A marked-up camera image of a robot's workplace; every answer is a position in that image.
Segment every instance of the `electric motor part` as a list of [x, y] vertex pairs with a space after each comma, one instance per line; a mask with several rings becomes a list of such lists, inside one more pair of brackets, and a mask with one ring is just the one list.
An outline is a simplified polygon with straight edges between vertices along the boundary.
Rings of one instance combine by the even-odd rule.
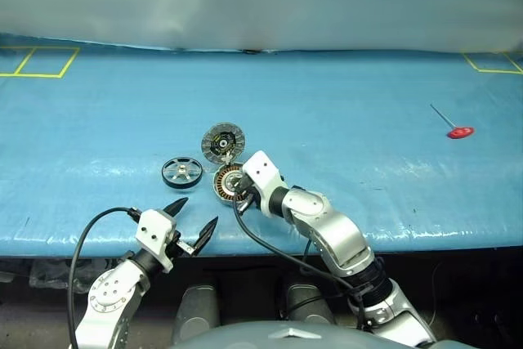
[[233, 123], [218, 123], [203, 135], [202, 152], [212, 163], [230, 164], [244, 147], [244, 132]]
[[169, 159], [162, 167], [163, 182], [172, 188], [184, 189], [195, 186], [202, 175], [202, 164], [190, 157]]
[[[222, 202], [232, 204], [232, 199], [235, 197], [235, 184], [243, 175], [241, 163], [223, 165], [218, 168], [212, 181], [212, 188]], [[238, 201], [242, 200], [244, 197], [238, 195]]]

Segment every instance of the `yellow tape square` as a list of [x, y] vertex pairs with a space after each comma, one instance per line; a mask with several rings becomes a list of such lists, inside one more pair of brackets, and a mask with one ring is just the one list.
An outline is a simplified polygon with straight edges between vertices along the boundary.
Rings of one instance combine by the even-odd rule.
[[[80, 52], [80, 47], [35, 47], [35, 46], [2, 46], [1, 49], [13, 49], [13, 50], [29, 50], [27, 55], [25, 55], [24, 59], [18, 64], [18, 67], [16, 67], [16, 70], [13, 73], [1, 73], [0, 77], [25, 77], [25, 78], [62, 78], [67, 71], [67, 69], [71, 66], [74, 59]], [[45, 51], [45, 50], [69, 50], [71, 51], [71, 56], [69, 59], [65, 62], [64, 66], [61, 68], [60, 72], [58, 74], [24, 74], [22, 72], [22, 69], [27, 65], [31, 57], [34, 55], [36, 51]]]
[[507, 60], [507, 63], [511, 65], [512, 69], [486, 69], [480, 67], [473, 59], [473, 55], [478, 54], [467, 54], [462, 53], [463, 57], [467, 63], [479, 73], [496, 73], [496, 74], [521, 74], [523, 75], [523, 69], [511, 58], [511, 55], [515, 55], [516, 52], [498, 52], [492, 53], [490, 55], [499, 55], [502, 56], [504, 60]]

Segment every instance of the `blue table surface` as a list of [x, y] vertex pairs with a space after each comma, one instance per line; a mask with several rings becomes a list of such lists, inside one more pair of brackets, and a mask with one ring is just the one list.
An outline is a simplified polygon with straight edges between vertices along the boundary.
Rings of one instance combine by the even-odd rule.
[[[28, 43], [73, 45], [0, 36], [0, 45]], [[289, 184], [327, 195], [376, 251], [523, 244], [521, 74], [480, 73], [461, 54], [419, 51], [81, 47], [63, 78], [0, 77], [0, 256], [68, 257], [98, 212], [161, 208], [181, 196], [190, 201], [177, 228], [188, 242], [220, 218], [204, 255], [266, 253], [212, 191], [217, 166], [200, 142], [224, 121], [245, 132], [241, 160], [264, 150]], [[24, 72], [60, 70], [68, 56], [38, 50]], [[23, 57], [0, 49], [0, 73]], [[431, 103], [476, 132], [449, 139]], [[177, 156], [205, 169], [184, 192], [160, 177]], [[305, 246], [283, 220], [254, 209], [245, 220], [287, 252]], [[135, 249], [135, 230], [124, 214], [106, 217], [83, 254]]]

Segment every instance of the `white wall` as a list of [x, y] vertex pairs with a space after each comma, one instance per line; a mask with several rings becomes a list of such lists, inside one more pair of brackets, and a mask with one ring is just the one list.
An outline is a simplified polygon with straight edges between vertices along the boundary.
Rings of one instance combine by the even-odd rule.
[[523, 0], [0, 0], [0, 32], [184, 48], [495, 51]]

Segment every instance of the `black cable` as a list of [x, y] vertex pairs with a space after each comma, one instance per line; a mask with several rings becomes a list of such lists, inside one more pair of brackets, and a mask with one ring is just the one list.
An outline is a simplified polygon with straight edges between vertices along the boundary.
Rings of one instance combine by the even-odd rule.
[[348, 282], [346, 282], [345, 280], [341, 279], [340, 277], [337, 277], [331, 273], [328, 273], [328, 272], [325, 272], [325, 271], [322, 271], [320, 269], [317, 269], [316, 267], [312, 266], [312, 265], [309, 265], [308, 263], [305, 263], [295, 257], [292, 257], [291, 255], [287, 254], [286, 252], [282, 251], [281, 249], [279, 248], [276, 248], [275, 246], [267, 243], [265, 240], [263, 239], [260, 239], [259, 237], [257, 237], [254, 233], [252, 233], [248, 228], [247, 226], [245, 225], [245, 222], [244, 220], [242, 219], [241, 215], [239, 214], [239, 210], [238, 210], [238, 194], [235, 193], [233, 199], [232, 199], [232, 208], [233, 208], [233, 211], [235, 212], [235, 217], [236, 217], [236, 221], [238, 222], [238, 225], [242, 228], [242, 230], [245, 232], [245, 234], [250, 237], [251, 239], [253, 239], [256, 243], [260, 244], [263, 248], [266, 248], [268, 249], [269, 251], [271, 251], [272, 253], [275, 253], [276, 255], [278, 255], [279, 257], [282, 257], [283, 259], [289, 261], [289, 262], [292, 262], [296, 265], [299, 265], [300, 267], [303, 267], [307, 270], [309, 270], [310, 272], [322, 277], [322, 278], [325, 278], [327, 280], [331, 280], [331, 281], [335, 281], [335, 282], [338, 282], [342, 287], [346, 288], [347, 289], [347, 292], [357, 301], [358, 303], [358, 308], [359, 308], [359, 312], [358, 312], [358, 325], [357, 325], [357, 329], [363, 329], [364, 327], [364, 321], [363, 321], [363, 318], [362, 318], [362, 315], [363, 315], [363, 300], [360, 296], [360, 293], [357, 292], [355, 290], [355, 288], [349, 284]]
[[332, 294], [330, 296], [319, 295], [319, 296], [314, 296], [313, 298], [308, 298], [306, 300], [303, 300], [302, 302], [298, 302], [298, 303], [294, 304], [293, 306], [289, 307], [285, 312], [286, 318], [288, 318], [288, 316], [291, 315], [291, 313], [294, 312], [295, 310], [297, 310], [298, 308], [302, 308], [303, 306], [306, 306], [307, 304], [311, 304], [312, 302], [317, 302], [318, 300], [322, 300], [322, 299], [329, 300], [330, 298], [344, 298], [348, 294], [349, 294], [348, 292], [345, 292], [345, 293]]
[[436, 272], [440, 268], [440, 266], [443, 264], [443, 261], [440, 261], [436, 267], [434, 267], [434, 270], [432, 271], [431, 275], [431, 286], [432, 286], [432, 317], [431, 321], [428, 322], [428, 326], [431, 327], [434, 323], [434, 320], [436, 320], [436, 306], [437, 306], [437, 296], [436, 296], [436, 286], [435, 286], [435, 278], [436, 278]]
[[69, 340], [71, 341], [71, 349], [78, 349], [78, 341], [76, 340], [76, 327], [74, 323], [74, 298], [73, 298], [73, 285], [74, 285], [74, 269], [82, 251], [83, 242], [87, 237], [87, 234], [91, 230], [92, 226], [96, 224], [103, 216], [114, 212], [126, 212], [131, 215], [134, 211], [130, 208], [110, 208], [94, 217], [91, 222], [87, 224], [82, 232], [82, 235], [78, 239], [76, 248], [74, 249], [73, 259], [71, 260], [71, 267], [69, 270], [69, 278], [67, 280], [67, 325], [69, 327]]
[[[309, 248], [311, 247], [311, 244], [312, 244], [312, 240], [309, 239], [309, 241], [307, 241], [307, 245], [305, 246], [305, 250], [303, 251], [302, 262], [305, 262], [307, 260], [307, 257], [309, 256]], [[300, 266], [300, 273], [302, 275], [311, 275], [310, 271], [307, 271], [306, 269], [304, 269], [301, 266]]]

